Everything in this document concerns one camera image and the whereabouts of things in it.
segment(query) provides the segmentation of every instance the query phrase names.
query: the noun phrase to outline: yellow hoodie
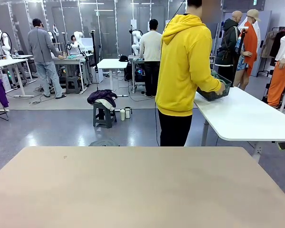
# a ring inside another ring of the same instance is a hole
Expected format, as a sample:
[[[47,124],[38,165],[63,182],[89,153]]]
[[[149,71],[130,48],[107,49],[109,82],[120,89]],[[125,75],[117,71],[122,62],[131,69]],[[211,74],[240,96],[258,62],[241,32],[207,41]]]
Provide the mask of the yellow hoodie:
[[[192,115],[197,87],[221,88],[210,73],[211,32],[199,17],[176,15],[162,35],[161,66],[156,104],[164,115]]]

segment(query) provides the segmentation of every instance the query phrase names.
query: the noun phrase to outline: hand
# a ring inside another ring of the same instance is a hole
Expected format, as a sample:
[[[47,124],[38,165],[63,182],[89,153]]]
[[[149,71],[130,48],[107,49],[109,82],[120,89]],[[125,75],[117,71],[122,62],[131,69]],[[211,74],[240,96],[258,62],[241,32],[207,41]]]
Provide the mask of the hand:
[[[59,59],[65,59],[63,56],[57,56],[57,58],[59,58]]]
[[[252,53],[250,51],[244,51],[243,56],[252,57]]]
[[[215,91],[215,93],[216,93],[217,95],[222,95],[222,94],[223,94],[223,91],[224,91],[225,89],[226,89],[226,88],[225,88],[225,84],[224,84],[224,83],[221,83],[220,90]]]
[[[282,58],[282,59],[280,60],[280,63],[279,63],[279,68],[280,68],[280,69],[284,69],[284,67],[285,67],[285,59]]]

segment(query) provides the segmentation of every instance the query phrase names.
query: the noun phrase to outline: black hat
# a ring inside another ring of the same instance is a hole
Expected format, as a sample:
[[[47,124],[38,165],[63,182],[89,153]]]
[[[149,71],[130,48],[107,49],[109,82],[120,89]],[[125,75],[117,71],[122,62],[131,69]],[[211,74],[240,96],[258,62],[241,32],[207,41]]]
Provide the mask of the black hat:
[[[128,62],[129,59],[127,56],[120,56],[119,62]]]

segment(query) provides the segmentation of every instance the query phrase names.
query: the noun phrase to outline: brown tabletop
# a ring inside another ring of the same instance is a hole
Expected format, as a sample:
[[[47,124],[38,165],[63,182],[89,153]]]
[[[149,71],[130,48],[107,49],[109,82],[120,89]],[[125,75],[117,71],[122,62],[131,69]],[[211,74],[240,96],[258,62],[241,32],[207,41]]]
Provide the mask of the brown tabletop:
[[[0,228],[285,228],[285,194],[237,147],[29,147]]]

